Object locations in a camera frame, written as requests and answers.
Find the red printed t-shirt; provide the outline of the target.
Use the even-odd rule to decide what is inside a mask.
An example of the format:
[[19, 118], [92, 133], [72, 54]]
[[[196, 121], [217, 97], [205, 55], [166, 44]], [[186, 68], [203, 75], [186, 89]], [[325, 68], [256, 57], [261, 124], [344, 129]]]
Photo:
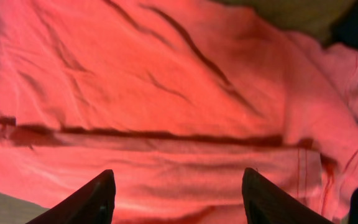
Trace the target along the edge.
[[245, 223], [251, 167], [328, 218], [358, 188], [358, 51], [211, 1], [0, 1], [0, 193], [114, 171], [116, 223]]

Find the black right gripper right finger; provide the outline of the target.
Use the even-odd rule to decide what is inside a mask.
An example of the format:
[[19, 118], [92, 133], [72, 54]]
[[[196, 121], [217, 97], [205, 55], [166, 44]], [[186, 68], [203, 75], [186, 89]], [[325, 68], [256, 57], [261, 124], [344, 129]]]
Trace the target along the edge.
[[242, 197], [248, 224], [333, 224], [252, 168], [244, 171]]

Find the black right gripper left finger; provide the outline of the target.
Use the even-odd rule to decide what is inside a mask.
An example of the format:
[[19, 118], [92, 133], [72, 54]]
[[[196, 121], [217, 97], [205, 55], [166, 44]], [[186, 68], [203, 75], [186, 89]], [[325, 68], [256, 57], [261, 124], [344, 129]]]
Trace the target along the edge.
[[26, 224], [111, 224], [115, 196], [114, 172], [107, 169]]

